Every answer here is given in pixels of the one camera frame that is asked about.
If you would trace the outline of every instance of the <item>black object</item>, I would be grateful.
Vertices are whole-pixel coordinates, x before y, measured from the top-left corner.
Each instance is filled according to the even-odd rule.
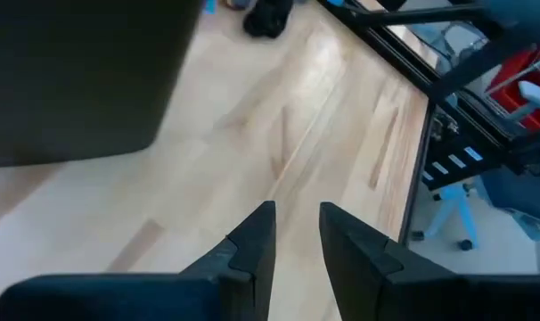
[[[470,251],[474,248],[474,244],[472,243],[471,240],[466,239],[466,240],[461,240],[460,242],[458,242],[458,247],[462,251]]]
[[[40,276],[7,289],[0,321],[266,320],[275,206],[264,202],[180,274]]]
[[[359,23],[367,27],[391,26],[399,24],[430,23],[441,21],[474,21],[485,19],[486,10],[477,4],[461,4],[444,8],[414,9],[401,12],[363,11],[351,8],[358,13]]]
[[[344,321],[540,320],[540,276],[463,276],[322,203],[323,257]]]
[[[412,231],[411,240],[413,241],[424,241],[424,232],[423,231]]]
[[[0,166],[150,145],[203,6],[0,2]]]
[[[344,321],[540,319],[540,276],[456,275],[329,202],[319,228]],[[266,320],[274,262],[264,202],[178,275],[36,277],[1,295],[0,321]]]
[[[258,0],[242,26],[253,37],[276,38],[282,34],[294,0]]]
[[[515,175],[506,167],[480,174],[487,198],[498,209],[511,209],[540,222],[540,177]]]
[[[405,4],[406,0],[380,0],[378,3],[390,12],[397,11]]]

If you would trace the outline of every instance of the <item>chair wheel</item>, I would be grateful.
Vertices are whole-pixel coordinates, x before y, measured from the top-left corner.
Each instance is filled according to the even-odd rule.
[[[470,251],[474,248],[474,244],[472,243],[471,240],[462,240],[458,242],[458,247],[462,251]]]
[[[411,240],[413,241],[424,241],[424,232],[422,231],[412,231]]]

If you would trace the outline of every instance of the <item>blue object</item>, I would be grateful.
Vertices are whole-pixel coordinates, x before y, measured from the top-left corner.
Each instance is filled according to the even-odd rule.
[[[327,0],[327,2],[335,6],[342,6],[345,3],[345,0]]]
[[[210,14],[215,14],[217,9],[217,0],[207,0],[205,3],[205,12]]]
[[[478,195],[491,207],[511,214],[531,240],[540,242],[540,177],[528,173],[518,176],[506,167],[501,167],[475,177],[474,187]],[[476,225],[464,185],[456,183],[445,186],[439,195],[443,204],[424,232],[424,237],[434,236],[458,207],[462,224],[476,248],[478,244]]]

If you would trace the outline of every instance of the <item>white label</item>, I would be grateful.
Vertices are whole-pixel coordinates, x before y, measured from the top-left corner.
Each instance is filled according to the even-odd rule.
[[[448,170],[445,169],[442,165],[440,165],[439,162],[435,161],[432,163],[432,166],[434,166],[435,169],[440,170],[440,172],[444,175],[448,174]]]
[[[427,180],[429,180],[429,181],[430,181],[430,180],[434,180],[434,177],[432,177],[429,173],[427,173],[427,172],[425,172],[425,171],[422,172],[422,176],[423,176],[424,178],[426,178]]]
[[[450,159],[450,161],[456,164],[456,166],[458,166],[459,168],[463,169],[466,167],[466,164],[464,164],[463,161],[461,161],[458,157],[456,157],[456,155],[450,154],[448,155],[448,158]]]
[[[467,152],[474,160],[476,161],[482,161],[483,158],[478,154],[476,151],[474,151],[471,147],[464,148],[464,151]]]

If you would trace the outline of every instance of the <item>blue chair leg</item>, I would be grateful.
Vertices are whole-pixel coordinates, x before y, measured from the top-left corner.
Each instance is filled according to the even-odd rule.
[[[468,205],[468,198],[466,195],[463,195],[462,198],[458,201],[458,206],[460,208],[460,218],[468,236],[472,241],[472,248],[478,247],[478,237],[476,233],[476,224],[474,224],[474,218],[472,218],[472,213],[470,211],[470,206]]]
[[[433,237],[438,233],[440,228],[442,228],[448,217],[454,211],[455,205],[458,203],[455,199],[443,200],[442,202],[444,203],[440,206],[440,209],[438,210],[437,215],[432,219],[432,222],[430,222],[429,228],[424,231],[424,237],[426,238]]]

